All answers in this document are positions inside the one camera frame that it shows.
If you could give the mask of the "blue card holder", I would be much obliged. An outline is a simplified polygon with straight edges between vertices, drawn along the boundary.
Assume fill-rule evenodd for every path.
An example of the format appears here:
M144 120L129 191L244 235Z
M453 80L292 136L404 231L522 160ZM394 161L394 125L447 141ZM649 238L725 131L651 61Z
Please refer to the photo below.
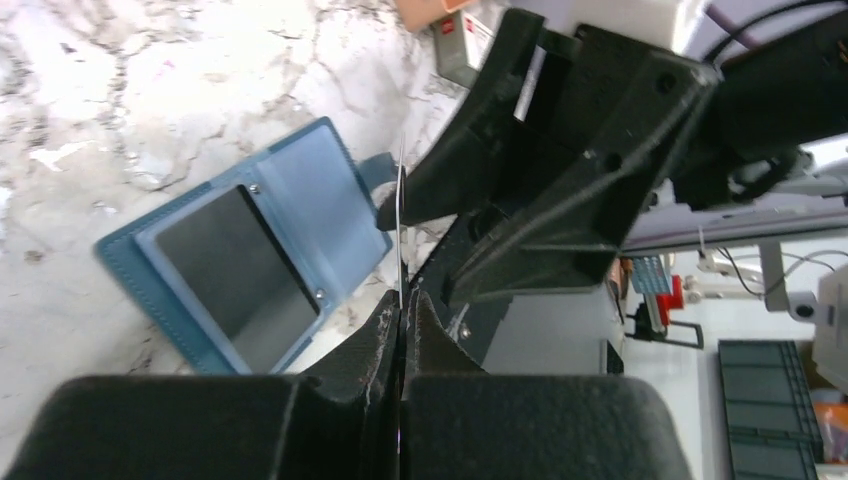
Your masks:
M320 118L95 252L195 371L279 373L390 251L372 194L396 175L389 153L355 162Z

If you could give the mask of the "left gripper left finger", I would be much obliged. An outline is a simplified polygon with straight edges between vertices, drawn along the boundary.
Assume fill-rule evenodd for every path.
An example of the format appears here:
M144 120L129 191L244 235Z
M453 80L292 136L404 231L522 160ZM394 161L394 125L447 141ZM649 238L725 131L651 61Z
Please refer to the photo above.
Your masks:
M399 295L297 375L87 376L36 416L10 479L396 479Z

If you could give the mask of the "black credit card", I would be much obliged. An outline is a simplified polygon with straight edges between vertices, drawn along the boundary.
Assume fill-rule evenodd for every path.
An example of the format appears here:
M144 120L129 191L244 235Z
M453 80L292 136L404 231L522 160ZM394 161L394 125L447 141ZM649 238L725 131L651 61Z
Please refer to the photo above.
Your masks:
M201 198L139 241L239 371L279 369L318 318L318 304L243 185Z
M404 207L404 182L405 172L405 134L400 135L399 153L397 157L397 176L395 184L395 234L396 234L396 260L398 276L398 300L399 308L404 310L408 290L408 267L404 259L404 225L402 222Z

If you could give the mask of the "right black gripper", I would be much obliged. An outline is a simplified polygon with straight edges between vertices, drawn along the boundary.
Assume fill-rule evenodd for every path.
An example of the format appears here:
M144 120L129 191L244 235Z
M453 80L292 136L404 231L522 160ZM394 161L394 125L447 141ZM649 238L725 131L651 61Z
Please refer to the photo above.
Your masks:
M406 177L402 209L386 199L378 229L466 213L489 198L544 23L504 11L467 96ZM449 304L600 284L720 81L713 67L597 27L549 33L543 47L515 201L446 278Z

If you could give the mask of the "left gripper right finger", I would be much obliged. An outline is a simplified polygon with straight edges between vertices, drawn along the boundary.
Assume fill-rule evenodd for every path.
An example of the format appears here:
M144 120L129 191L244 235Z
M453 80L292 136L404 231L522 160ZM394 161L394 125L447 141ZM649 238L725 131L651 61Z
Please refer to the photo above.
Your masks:
M616 375L492 375L406 303L399 454L404 479L688 479L665 402Z

